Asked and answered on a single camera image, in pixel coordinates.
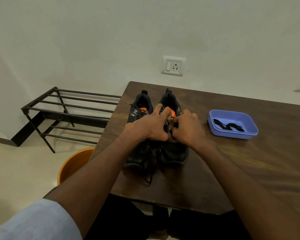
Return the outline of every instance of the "wood grain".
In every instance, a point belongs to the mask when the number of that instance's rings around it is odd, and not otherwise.
[[[147,90],[155,106],[167,87],[129,82],[92,157],[106,148],[123,130],[130,106]],[[181,109],[198,114],[206,135],[215,141],[245,172],[300,212],[300,105],[172,88]],[[214,136],[207,125],[212,109],[250,115],[259,129],[249,140]],[[183,167],[156,170],[150,186],[142,175],[123,169],[112,194],[174,208],[221,214],[232,210],[207,165],[190,150]]]

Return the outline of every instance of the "wall socket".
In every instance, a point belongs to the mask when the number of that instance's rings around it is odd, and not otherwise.
[[[163,56],[161,74],[183,76],[186,60],[184,57]]]

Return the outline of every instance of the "blue box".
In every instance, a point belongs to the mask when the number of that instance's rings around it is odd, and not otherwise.
[[[208,124],[212,134],[216,136],[250,139],[252,136],[258,134],[258,128],[253,122],[252,118],[246,113],[213,109],[210,111],[209,115],[210,116],[208,117]],[[216,125],[213,122],[213,119],[217,119],[225,125],[227,125],[228,123],[234,123],[236,125],[242,126],[244,132],[240,132],[233,127],[233,130],[222,129],[219,125]]]

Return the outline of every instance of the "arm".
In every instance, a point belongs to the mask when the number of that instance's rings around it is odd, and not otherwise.
[[[225,156],[204,134],[195,113],[175,118],[172,135],[208,165],[253,239],[300,239],[300,213]]]
[[[112,144],[45,196],[58,202],[70,214],[82,238],[88,233],[132,150],[148,138],[168,140],[163,127],[166,119],[171,118],[170,109],[159,115],[161,108],[162,104],[158,104],[152,114],[128,123]]]

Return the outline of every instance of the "sleeve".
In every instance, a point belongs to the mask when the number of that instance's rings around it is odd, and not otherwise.
[[[0,240],[82,240],[80,231],[57,202],[40,199],[0,226]]]

